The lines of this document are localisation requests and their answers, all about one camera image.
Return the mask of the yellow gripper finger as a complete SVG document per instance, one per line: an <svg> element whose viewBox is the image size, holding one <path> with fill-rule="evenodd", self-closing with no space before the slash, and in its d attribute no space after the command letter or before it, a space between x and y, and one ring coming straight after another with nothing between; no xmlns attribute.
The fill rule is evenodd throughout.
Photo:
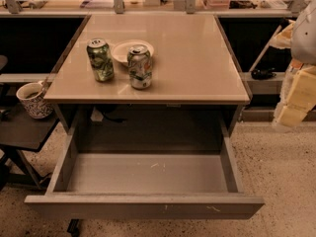
<svg viewBox="0 0 316 237"><path fill-rule="evenodd" d="M285 101L276 109L276 123L286 127L298 126L316 106L316 74L308 69L294 76Z"/></svg>

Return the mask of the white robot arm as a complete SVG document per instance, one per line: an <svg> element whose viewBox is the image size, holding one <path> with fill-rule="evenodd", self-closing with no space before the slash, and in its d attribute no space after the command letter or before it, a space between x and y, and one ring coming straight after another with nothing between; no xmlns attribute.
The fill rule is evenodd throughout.
<svg viewBox="0 0 316 237"><path fill-rule="evenodd" d="M292 60L281 85L273 126L288 131L298 126L316 106L316 0L295 21L290 51Z"/></svg>

